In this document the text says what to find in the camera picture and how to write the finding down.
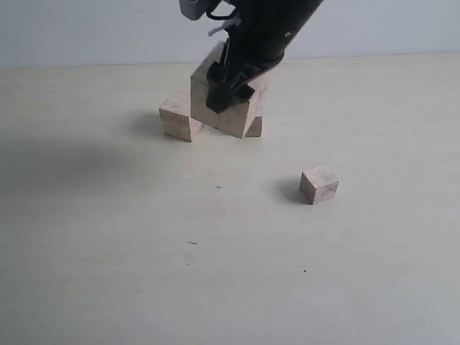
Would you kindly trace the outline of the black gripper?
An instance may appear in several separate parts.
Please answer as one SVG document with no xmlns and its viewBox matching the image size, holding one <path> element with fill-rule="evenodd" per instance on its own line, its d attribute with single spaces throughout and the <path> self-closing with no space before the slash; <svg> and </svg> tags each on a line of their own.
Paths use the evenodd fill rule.
<svg viewBox="0 0 460 345">
<path fill-rule="evenodd" d="M 250 101 L 254 89 L 249 83 L 280 63 L 298 28 L 276 20 L 269 24 L 253 22 L 247 28 L 234 25 L 227 32 L 221 57 L 206 74 L 206 106 L 214 112 Z"/>
</svg>

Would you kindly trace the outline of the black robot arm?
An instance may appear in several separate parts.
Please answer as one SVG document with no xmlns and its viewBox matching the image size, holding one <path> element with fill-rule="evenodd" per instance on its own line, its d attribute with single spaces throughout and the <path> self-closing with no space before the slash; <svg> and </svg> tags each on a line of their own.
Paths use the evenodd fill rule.
<svg viewBox="0 0 460 345">
<path fill-rule="evenodd" d="M 231 1 L 232 12 L 216 16 L 212 1 L 206 16 L 225 21 L 228 38 L 218 61 L 206 74 L 206 105 L 217 114 L 249 100 L 249 83 L 280 64 L 287 46 L 321 5 L 320 1 Z"/>
</svg>

